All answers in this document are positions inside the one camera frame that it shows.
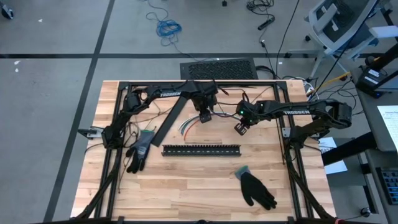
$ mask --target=wooden tabletop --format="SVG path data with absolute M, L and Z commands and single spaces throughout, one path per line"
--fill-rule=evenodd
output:
M 302 81 L 286 82 L 291 101 L 306 101 Z M 104 81 L 93 126 L 105 127 L 111 123 L 118 85 L 118 81 Z M 268 87 L 257 86 L 243 89 L 253 100 L 266 88 Z M 241 100 L 241 90 L 226 90 L 229 96 L 222 92 L 217 94 L 219 102 L 237 103 Z M 274 99 L 272 88 L 257 98 Z M 167 111 L 173 107 L 176 100 L 177 98 L 161 98 L 155 100 L 155 103 L 161 111 Z M 230 113 L 234 113 L 235 107 L 222 105 L 223 110 Z M 156 116 L 158 112 L 159 109 L 152 103 L 149 109 L 131 121 L 138 121 L 141 129 L 158 130 L 167 113 L 153 119 L 152 122 L 140 122 Z M 178 127 L 186 119 L 197 114 L 192 102 L 188 101 L 162 144 L 240 144 L 242 156 L 162 157 L 162 146 L 151 146 L 146 167 L 142 172 L 123 173 L 123 178 L 118 183 L 120 194 L 119 190 L 116 191 L 113 219 L 124 216 L 126 220 L 282 221 L 288 216 L 294 217 L 289 176 L 286 166 L 282 163 L 276 120 L 262 121 L 251 127 L 244 136 L 240 136 L 234 130 L 237 120 L 213 116 L 210 122 L 195 124 L 184 141 Z M 300 126 L 312 121 L 309 115 L 295 116 L 294 119 L 295 124 Z M 101 143 L 101 139 L 89 141 L 88 147 L 98 143 Z M 317 142 L 312 139 L 308 139 L 306 144 L 318 147 Z M 306 147 L 301 152 L 309 189 L 326 211 L 334 216 L 335 210 L 320 152 Z M 92 147 L 86 153 L 71 217 L 82 212 L 98 190 L 104 155 L 105 149 L 102 145 Z M 253 207 L 246 204 L 240 182 L 234 176 L 234 172 L 245 165 L 249 166 L 252 174 L 275 196 L 278 203 L 276 209 L 267 211 L 257 202 Z M 297 188 L 302 214 L 306 216 L 302 193 L 298 186 Z M 102 216 L 105 216 L 108 194 L 109 189 L 104 196 Z

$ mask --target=work glove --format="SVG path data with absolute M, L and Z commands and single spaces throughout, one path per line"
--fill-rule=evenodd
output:
M 269 193 L 266 186 L 255 178 L 248 166 L 244 166 L 235 172 L 235 176 L 241 181 L 241 190 L 243 198 L 250 206 L 254 205 L 252 198 L 260 203 L 266 210 L 276 208 L 275 197 Z
M 139 139 L 136 143 L 130 146 L 126 152 L 126 157 L 132 156 L 132 162 L 127 168 L 127 172 L 135 174 L 138 170 L 142 171 L 145 167 L 145 160 L 147 159 L 150 142 L 155 136 L 154 131 L 142 130 L 140 131 Z

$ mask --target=black aluminum frame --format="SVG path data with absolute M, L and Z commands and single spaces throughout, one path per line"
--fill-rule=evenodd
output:
M 131 91 L 132 88 L 134 86 L 147 86 L 147 85 L 168 85 L 168 84 L 178 84 L 178 83 L 182 83 L 185 80 L 181 80 L 181 81 L 172 81 L 172 82 L 120 82 L 119 86 L 118 86 L 118 94 L 116 97 L 116 103 L 115 103 L 115 107 L 114 107 L 114 113 L 113 113 L 113 120 L 116 118 L 116 116 L 119 113 L 119 109 L 120 109 L 120 105 L 122 103 L 122 92 L 124 90 L 128 90 Z M 217 81 L 217 85 L 220 87 L 231 87 L 231 86 L 271 86 L 274 90 L 274 96 L 275 96 L 275 100 L 280 102 L 280 96 L 279 96 L 279 89 L 282 90 L 283 95 L 284 95 L 284 101 L 285 102 L 289 102 L 290 98 L 289 98 L 289 92 L 287 91 L 287 85 L 286 85 L 286 81 L 274 81 L 274 82 L 270 82 L 270 81 L 241 81 L 241 82 L 231 82 L 231 81 Z M 293 116 L 289 115 L 288 116 L 289 119 L 289 125 L 290 127 L 295 126 L 294 125 L 294 119 Z M 284 122 L 284 118 L 279 118 L 279 127 L 278 127 L 278 132 L 282 133 L 282 129 L 286 128 L 285 126 L 285 122 Z M 290 155 L 290 149 L 287 148 L 287 143 L 285 141 L 281 141 L 280 145 L 281 145 L 281 154 L 282 154 L 282 160 L 284 161 L 284 154 L 289 154 Z M 101 183 L 100 183 L 100 187 L 103 186 L 107 176 L 108 176 L 108 171 L 109 171 L 109 164 L 111 162 L 111 154 L 112 154 L 112 150 L 115 149 L 107 149 L 106 154 L 105 154 L 105 158 L 104 158 L 104 165 L 103 165 L 103 171 L 102 171 L 102 175 L 101 175 Z M 116 154 L 115 157 L 115 164 L 119 164 L 118 165 L 118 170 L 116 171 L 116 175 L 115 178 L 112 180 L 111 183 L 111 192 L 109 195 L 109 200 L 108 200 L 108 206 L 106 209 L 106 216 L 105 218 L 109 218 L 112 219 L 112 213 L 113 213 L 113 207 L 114 207 L 114 199 L 115 199 L 115 195 L 116 195 L 116 186 L 118 183 L 118 176 L 119 176 L 119 171 L 120 171 L 120 164 L 121 164 L 121 159 L 122 159 L 122 153 L 120 153 L 122 151 L 122 149 L 116 149 L 117 151 L 119 151 Z M 296 155 L 296 160 L 297 160 L 297 165 L 298 165 L 298 172 L 300 174 L 301 179 L 303 180 L 303 182 L 305 183 L 305 185 L 307 185 L 307 180 L 305 178 L 305 170 L 304 170 L 304 166 L 303 166 L 303 160 L 302 160 L 302 156 L 301 156 L 301 152 L 299 149 L 295 150 L 295 155 Z M 293 205 L 294 205 L 294 210 L 295 210 L 295 216 L 296 218 L 302 218 L 302 214 L 301 214 L 301 209 L 300 209 L 300 201 L 299 201 L 299 195 L 297 193 L 297 186 L 296 183 L 294 181 L 294 179 L 289 175 L 289 180 L 290 180 L 290 190 L 292 193 L 292 198 L 293 198 Z M 305 205 L 306 205 L 306 210 L 307 210 L 307 217 L 309 218 L 313 218 L 313 211 L 311 208 L 311 205 L 309 203 L 309 201 L 304 197 L 305 199 Z M 103 196 L 100 198 L 96 208 L 95 208 L 95 213 L 94 213 L 94 218 L 100 218 L 101 216 L 101 211 L 102 211 L 102 202 L 103 202 Z M 170 223 L 167 221 L 124 221 L 124 223 L 146 223 L 146 224 L 165 224 L 165 223 Z M 263 221 L 263 222 L 212 222 L 212 223 L 237 223 L 237 224 L 253 224 L 253 223 L 269 223 L 269 224 L 282 224 L 282 223 L 286 223 L 287 221 L 277 221 L 277 222 L 267 222 L 267 221 Z M 191 222 L 172 222 L 172 223 L 191 223 Z

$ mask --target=concrete floor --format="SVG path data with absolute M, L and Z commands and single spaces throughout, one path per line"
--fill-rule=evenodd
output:
M 95 52 L 108 4 L 113 0 L 3 1 L 13 8 L 16 16 L 12 21 L 0 17 L 0 55 L 79 54 L 61 56 L 71 58 L 28 55 L 22 59 L 0 59 L 0 220 L 2 223 L 42 222 L 84 85 L 90 89 L 84 107 L 81 107 L 80 128 L 88 128 L 93 121 L 103 80 L 179 79 L 179 63 L 192 59 L 159 58 L 156 55 L 178 52 L 173 47 L 160 45 L 155 23 L 145 19 L 145 14 L 152 11 L 145 2 L 115 0 L 103 44 L 97 51 L 102 54 L 151 54 L 153 58 L 100 58 L 96 61 L 91 59 L 91 54 Z M 315 47 L 312 42 L 303 41 L 309 27 L 302 18 L 318 1 L 300 2 L 281 52 Z M 246 0 L 229 1 L 228 7 L 221 7 L 221 0 L 151 2 L 167 8 L 169 18 L 181 23 L 183 31 L 179 35 L 178 48 L 182 52 L 264 53 L 257 42 L 261 33 L 256 28 L 265 18 L 249 12 L 245 8 Z M 398 9 L 397 1 L 392 2 Z M 289 0 L 275 1 L 275 6 L 269 9 L 276 16 L 263 37 L 270 53 L 277 53 L 293 9 L 294 4 Z M 398 24 L 396 11 L 391 18 Z M 380 14 L 367 23 L 369 26 L 386 26 Z M 366 52 L 383 53 L 395 43 L 394 39 L 383 39 L 377 47 L 370 47 Z M 269 66 L 267 58 L 254 60 L 256 65 Z M 95 70 L 89 69 L 92 62 L 96 62 Z M 271 62 L 275 67 L 276 59 L 272 58 Z M 307 77 L 314 60 L 280 58 L 278 62 L 282 62 L 280 76 Z M 357 62 L 342 60 L 342 63 L 346 68 L 354 68 L 362 64 L 363 59 Z M 329 60 L 323 62 L 317 76 L 324 77 L 331 65 Z M 86 79 L 89 70 L 93 72 L 92 81 Z M 340 68 L 335 68 L 330 77 L 342 73 Z M 259 78 L 270 76 L 259 73 Z M 353 104 L 351 98 L 338 95 L 334 98 Z M 354 112 L 361 111 L 358 99 L 357 103 Z M 354 117 L 352 127 L 332 131 L 330 135 L 357 137 L 368 131 L 366 118 L 361 114 Z M 66 220 L 70 216 L 84 159 L 87 140 L 77 135 L 72 143 L 72 155 L 54 220 Z M 337 214 L 342 218 L 355 217 L 358 208 L 367 206 L 357 190 L 332 189 L 332 195 Z

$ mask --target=office chair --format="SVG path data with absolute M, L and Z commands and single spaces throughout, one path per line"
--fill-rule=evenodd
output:
M 316 50 L 289 50 L 285 57 L 291 53 L 315 54 L 316 62 L 309 79 L 313 78 L 324 58 L 336 60 L 335 55 L 340 55 L 346 44 L 359 29 L 362 22 L 367 19 L 374 9 L 377 0 L 323 0 L 318 3 L 304 19 L 310 24 L 310 33 L 305 37 L 306 41 L 314 40 L 319 48 Z M 364 24 L 350 42 L 342 58 L 355 59 L 359 53 L 369 45 L 377 45 L 378 39 L 373 36 L 369 28 Z M 344 72 L 347 70 L 338 62 Z
M 12 9 L 8 8 L 1 1 L 0 1 L 0 9 L 1 9 L 1 15 L 4 16 L 6 19 L 14 18 L 14 12 L 12 11 Z

